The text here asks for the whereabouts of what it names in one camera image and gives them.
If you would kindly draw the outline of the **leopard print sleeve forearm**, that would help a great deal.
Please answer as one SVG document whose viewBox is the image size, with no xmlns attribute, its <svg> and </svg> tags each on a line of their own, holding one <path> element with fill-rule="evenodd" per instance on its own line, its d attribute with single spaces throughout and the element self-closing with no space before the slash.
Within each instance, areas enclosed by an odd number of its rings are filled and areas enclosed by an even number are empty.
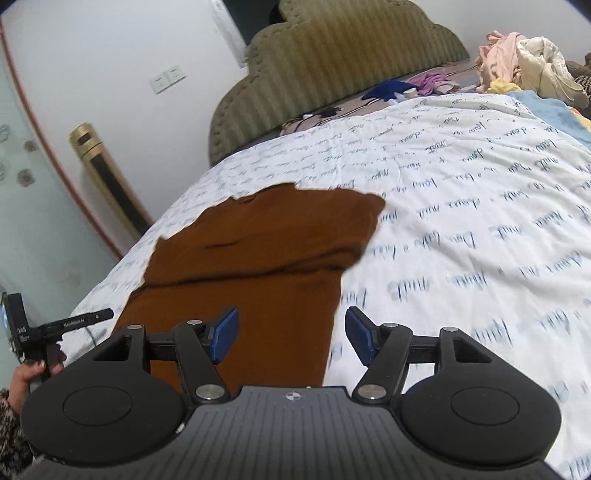
<svg viewBox="0 0 591 480">
<path fill-rule="evenodd" d="M 9 391 L 1 390 L 0 403 L 0 477 L 15 479 L 28 468 L 33 454 L 20 425 L 20 416 L 8 402 Z"/>
</svg>

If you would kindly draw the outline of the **person's left hand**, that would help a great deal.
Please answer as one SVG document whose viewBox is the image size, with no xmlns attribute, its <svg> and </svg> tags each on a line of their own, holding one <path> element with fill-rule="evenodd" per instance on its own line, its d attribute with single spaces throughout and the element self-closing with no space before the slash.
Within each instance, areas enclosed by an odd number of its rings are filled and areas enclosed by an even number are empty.
<svg viewBox="0 0 591 480">
<path fill-rule="evenodd" d="M 20 414 L 25 400 L 30 394 L 30 384 L 41 377 L 43 373 L 57 374 L 64 368 L 66 355 L 57 351 L 57 361 L 47 364 L 46 361 L 26 360 L 20 364 L 13 373 L 10 386 L 8 388 L 7 402 L 10 408 Z"/>
</svg>

